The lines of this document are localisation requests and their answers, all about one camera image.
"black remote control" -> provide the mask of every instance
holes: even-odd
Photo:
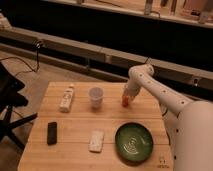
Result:
[[[57,143],[57,122],[49,122],[47,126],[47,144]]]

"white bottle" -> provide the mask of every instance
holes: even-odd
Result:
[[[64,91],[59,110],[63,113],[68,113],[71,108],[71,103],[74,98],[74,85],[70,84],[70,86]]]

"remote control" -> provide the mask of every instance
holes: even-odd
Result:
[[[57,122],[49,122],[47,126],[47,144],[57,143]]]
[[[103,131],[93,131],[89,144],[89,151],[91,152],[101,152],[104,141]]]

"plate rim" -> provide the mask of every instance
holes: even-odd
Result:
[[[122,154],[122,152],[121,152],[121,150],[119,150],[119,148],[118,148],[118,133],[120,132],[120,130],[121,129],[123,129],[123,128],[125,128],[127,125],[131,125],[131,124],[133,124],[133,125],[138,125],[138,126],[140,126],[140,127],[142,127],[148,134],[149,134],[149,136],[150,136],[150,138],[151,138],[151,151],[150,151],[150,153],[149,153],[149,155],[145,158],[145,159],[141,159],[141,160],[132,160],[132,159],[129,159],[129,158],[126,158],[123,154]],[[115,147],[116,147],[116,151],[117,151],[117,153],[119,154],[119,156],[121,156],[123,159],[125,159],[125,160],[127,160],[127,161],[130,161],[130,162],[143,162],[143,161],[145,161],[145,160],[147,160],[150,156],[151,156],[151,154],[152,154],[152,151],[153,151],[153,146],[154,146],[154,141],[153,141],[153,137],[152,137],[152,134],[151,134],[151,131],[149,131],[143,124],[141,124],[141,123],[138,123],[138,122],[126,122],[126,123],[124,123],[124,124],[122,124],[118,129],[117,129],[117,131],[116,131],[116,134],[115,134]]]

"floor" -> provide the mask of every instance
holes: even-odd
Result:
[[[0,51],[0,59],[5,57],[15,56],[13,54],[5,53]],[[19,57],[30,64],[33,68],[36,66],[36,62],[34,60],[30,60],[27,58]],[[21,61],[17,59],[9,59],[2,61],[7,70],[15,75],[20,71],[28,71],[28,67]],[[40,63],[40,69],[37,73],[21,73],[17,76],[18,79],[25,83],[25,88],[20,91],[22,95],[24,95],[29,103],[27,107],[16,108],[15,111],[20,113],[22,116],[28,116],[32,113],[36,113],[40,107],[42,97],[45,93],[45,90],[50,81],[103,81],[94,77],[90,77],[88,75],[79,74],[76,72],[68,71],[62,68],[54,67],[52,65],[47,65],[44,63]],[[170,112],[165,112],[166,108],[161,106],[162,113],[166,113],[164,116],[165,126],[167,128],[168,134],[171,139],[171,149],[173,153],[174,146],[174,132],[176,127],[176,118],[174,115],[170,115]],[[13,120],[19,119],[20,116],[14,113]],[[27,123],[22,127],[15,129],[15,134],[21,139],[22,142],[26,143],[30,130],[32,128],[32,124]],[[0,143],[0,170],[2,171],[16,171],[19,160],[22,155],[22,151],[13,144],[8,138],[4,138]]]

